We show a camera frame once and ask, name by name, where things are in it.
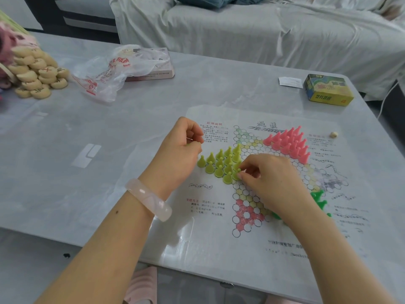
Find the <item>left hand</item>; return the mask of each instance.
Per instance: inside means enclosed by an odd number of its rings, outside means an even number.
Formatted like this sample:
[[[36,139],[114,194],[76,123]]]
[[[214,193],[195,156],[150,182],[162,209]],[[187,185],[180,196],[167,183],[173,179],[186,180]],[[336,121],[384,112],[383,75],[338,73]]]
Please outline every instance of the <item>left hand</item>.
[[[203,135],[196,122],[180,117],[138,179],[162,200],[168,199],[194,169]]]

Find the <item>hexagon grid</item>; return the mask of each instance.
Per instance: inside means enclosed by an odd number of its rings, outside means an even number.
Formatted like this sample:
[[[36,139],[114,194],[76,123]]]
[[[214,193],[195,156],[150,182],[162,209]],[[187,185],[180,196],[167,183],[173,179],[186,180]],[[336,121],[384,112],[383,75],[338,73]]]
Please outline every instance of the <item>hexagon grid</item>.
[[[235,143],[233,147],[240,144],[242,160],[245,160],[251,153],[270,153],[275,156],[285,156],[280,151],[263,145],[262,138],[255,136],[254,133],[249,133],[246,129],[240,129],[239,126],[234,126],[234,129]],[[290,161],[300,172],[302,181],[310,191],[324,190],[333,193],[334,190],[340,190],[342,186],[349,185],[347,181],[339,180],[335,174],[327,172],[327,170],[333,168],[333,171],[337,173],[335,167],[331,164],[327,165],[326,168],[317,169],[314,164],[301,164],[297,159],[292,158],[290,158]],[[235,204],[232,208],[236,214],[232,217],[232,222],[235,223],[232,235],[239,238],[241,232],[250,232],[254,228],[253,226],[260,227],[264,221],[270,222],[272,216],[271,211],[264,207],[251,188],[246,187],[241,181],[235,182],[233,187],[235,189],[233,194]]]

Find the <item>white wall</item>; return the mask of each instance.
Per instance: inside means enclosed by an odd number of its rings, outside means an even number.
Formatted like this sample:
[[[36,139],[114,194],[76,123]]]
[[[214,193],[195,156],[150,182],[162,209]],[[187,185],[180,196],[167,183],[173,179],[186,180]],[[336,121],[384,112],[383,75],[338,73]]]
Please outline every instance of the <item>white wall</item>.
[[[0,9],[22,27],[42,30],[24,0],[0,0]]]

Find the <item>bracelet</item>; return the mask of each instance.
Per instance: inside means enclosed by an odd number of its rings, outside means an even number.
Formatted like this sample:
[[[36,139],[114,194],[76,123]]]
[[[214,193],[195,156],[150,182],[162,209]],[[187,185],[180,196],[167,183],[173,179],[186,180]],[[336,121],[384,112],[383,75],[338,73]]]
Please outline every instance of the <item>bracelet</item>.
[[[150,191],[139,179],[131,179],[125,188],[162,222],[172,215],[172,208]]]

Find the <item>hand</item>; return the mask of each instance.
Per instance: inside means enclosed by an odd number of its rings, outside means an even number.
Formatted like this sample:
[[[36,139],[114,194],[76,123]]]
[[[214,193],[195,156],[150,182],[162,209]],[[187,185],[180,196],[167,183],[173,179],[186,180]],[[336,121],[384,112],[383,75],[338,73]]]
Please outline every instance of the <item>hand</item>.
[[[261,198],[262,203],[282,219],[298,206],[316,205],[297,170],[285,157],[260,153],[250,155],[239,168],[240,178]]]
[[[180,117],[138,179],[161,199],[168,199],[194,169],[203,135],[196,122]]]

